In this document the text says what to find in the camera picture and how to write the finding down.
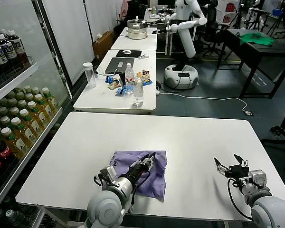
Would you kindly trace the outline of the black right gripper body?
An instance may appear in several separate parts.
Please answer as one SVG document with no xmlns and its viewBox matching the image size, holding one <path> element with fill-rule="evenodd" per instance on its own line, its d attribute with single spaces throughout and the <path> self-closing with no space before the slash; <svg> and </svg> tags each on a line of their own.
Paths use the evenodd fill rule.
<svg viewBox="0 0 285 228">
<path fill-rule="evenodd" d="M 234 179 L 240 179 L 243 177 L 247 177 L 249 173 L 249 167 L 248 166 L 242 166 L 242 165 L 233 165 L 228 167 L 228 169 L 225 171 L 225 177 L 226 178 L 234 178 Z"/>
</svg>

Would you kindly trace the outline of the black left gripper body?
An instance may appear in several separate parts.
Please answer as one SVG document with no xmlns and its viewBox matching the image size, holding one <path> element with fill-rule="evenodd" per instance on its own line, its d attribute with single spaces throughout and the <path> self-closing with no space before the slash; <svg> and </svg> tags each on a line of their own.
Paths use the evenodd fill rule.
<svg viewBox="0 0 285 228">
<path fill-rule="evenodd" d="M 133 179 L 139 179 L 144 173 L 150 171 L 152 167 L 149 164 L 141 164 L 140 160 L 138 160 L 129 166 L 129 176 Z"/>
</svg>

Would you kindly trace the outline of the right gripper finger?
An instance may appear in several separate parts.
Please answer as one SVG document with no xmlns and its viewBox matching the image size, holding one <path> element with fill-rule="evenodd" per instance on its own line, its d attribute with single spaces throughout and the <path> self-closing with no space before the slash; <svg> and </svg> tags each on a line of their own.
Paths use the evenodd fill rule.
<svg viewBox="0 0 285 228">
<path fill-rule="evenodd" d="M 216 170 L 223 176 L 226 176 L 226 173 L 229 171 L 229 167 L 226 167 L 225 165 L 222 165 L 221 162 L 214 158 Z"/>
<path fill-rule="evenodd" d="M 241 156 L 234 154 L 234 157 L 241 166 L 248 166 L 248 160 L 244 160 Z"/>
</svg>

